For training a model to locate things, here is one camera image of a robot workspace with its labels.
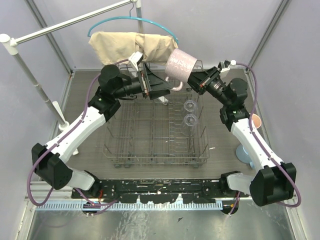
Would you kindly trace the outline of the clear faceted glass cup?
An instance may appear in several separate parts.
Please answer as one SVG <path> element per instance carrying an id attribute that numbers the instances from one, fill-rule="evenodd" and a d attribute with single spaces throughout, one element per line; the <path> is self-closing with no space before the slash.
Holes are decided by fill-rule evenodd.
<path id="1" fill-rule="evenodd" d="M 198 109 L 199 109 L 198 103 L 192 99 L 188 99 L 183 103 L 182 113 L 184 115 L 188 115 L 188 114 L 195 115 Z"/>

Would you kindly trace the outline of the lilac ceramic mug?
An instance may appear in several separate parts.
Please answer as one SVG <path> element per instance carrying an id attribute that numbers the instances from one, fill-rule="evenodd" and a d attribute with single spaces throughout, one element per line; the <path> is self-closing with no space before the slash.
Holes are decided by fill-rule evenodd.
<path id="1" fill-rule="evenodd" d="M 171 90 L 178 92 L 183 88 L 183 84 L 188 82 L 188 79 L 196 65 L 197 59 L 188 53 L 176 48 L 170 54 L 165 65 L 165 81 L 169 79 L 179 81 L 179 86 L 173 87 Z"/>

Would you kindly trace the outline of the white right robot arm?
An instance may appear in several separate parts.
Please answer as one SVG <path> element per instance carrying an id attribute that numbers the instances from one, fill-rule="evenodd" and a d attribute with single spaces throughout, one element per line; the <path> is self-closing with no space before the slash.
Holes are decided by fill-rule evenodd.
<path id="1" fill-rule="evenodd" d="M 209 93 L 222 104 L 219 110 L 221 122 L 239 140 L 254 164 L 255 176 L 239 171 L 222 174 L 219 179 L 220 193 L 231 197 L 236 191 L 241 192 L 251 196 L 260 207 L 270 204 L 284 206 L 286 200 L 297 196 L 297 203 L 292 207 L 298 207 L 301 195 L 295 184 L 296 167 L 279 158 L 255 128 L 245 106 L 247 82 L 236 77 L 225 83 L 220 68 L 212 67 L 192 72 L 187 83 L 199 95 Z"/>

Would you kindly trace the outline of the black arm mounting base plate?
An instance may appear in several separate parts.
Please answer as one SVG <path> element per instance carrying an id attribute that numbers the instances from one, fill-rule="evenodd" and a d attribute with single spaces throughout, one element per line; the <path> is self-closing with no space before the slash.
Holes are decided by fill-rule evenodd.
<path id="1" fill-rule="evenodd" d="M 179 197 L 183 204 L 215 203 L 219 198 L 234 198 L 235 190 L 223 188 L 218 179 L 105 179 L 97 184 L 94 194 L 84 191 L 89 199 L 102 199 L 103 203 L 117 200 L 124 204 L 175 203 Z"/>

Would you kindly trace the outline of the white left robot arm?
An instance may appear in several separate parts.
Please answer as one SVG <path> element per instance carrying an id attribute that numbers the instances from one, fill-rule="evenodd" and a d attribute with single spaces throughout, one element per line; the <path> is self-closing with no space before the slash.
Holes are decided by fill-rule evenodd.
<path id="1" fill-rule="evenodd" d="M 85 109 L 67 129 L 47 142 L 36 143 L 31 149 L 33 172 L 53 189 L 65 186 L 81 189 L 88 198 L 100 193 L 98 179 L 87 171 L 67 166 L 73 152 L 95 130 L 107 123 L 121 107 L 121 100 L 141 94 L 150 100 L 170 94 L 172 84 L 161 79 L 149 69 L 137 72 L 132 78 L 109 64 L 102 68 L 97 78 L 98 88 Z"/>

